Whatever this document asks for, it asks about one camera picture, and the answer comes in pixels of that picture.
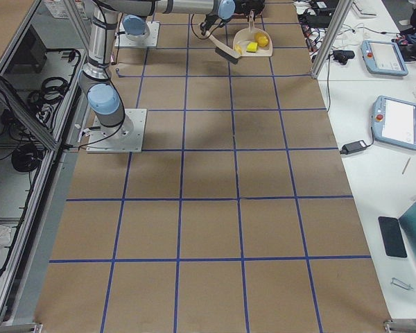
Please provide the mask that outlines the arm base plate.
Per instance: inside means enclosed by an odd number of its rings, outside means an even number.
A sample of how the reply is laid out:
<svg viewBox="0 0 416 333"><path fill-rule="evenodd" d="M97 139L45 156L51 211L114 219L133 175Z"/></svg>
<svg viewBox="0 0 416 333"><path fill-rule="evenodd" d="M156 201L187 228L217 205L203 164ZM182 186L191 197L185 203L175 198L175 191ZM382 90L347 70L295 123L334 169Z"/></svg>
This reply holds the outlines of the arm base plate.
<svg viewBox="0 0 416 333"><path fill-rule="evenodd" d="M121 128L107 128L94 117L90 132L90 144L86 145L88 153L140 153L142 151L147 109L125 109L125 120Z"/></svg>
<svg viewBox="0 0 416 333"><path fill-rule="evenodd" d="M120 25L119 32L116 34L114 46L121 49L147 49L156 48L159 35L159 22L146 22L143 34L126 34L123 23Z"/></svg>

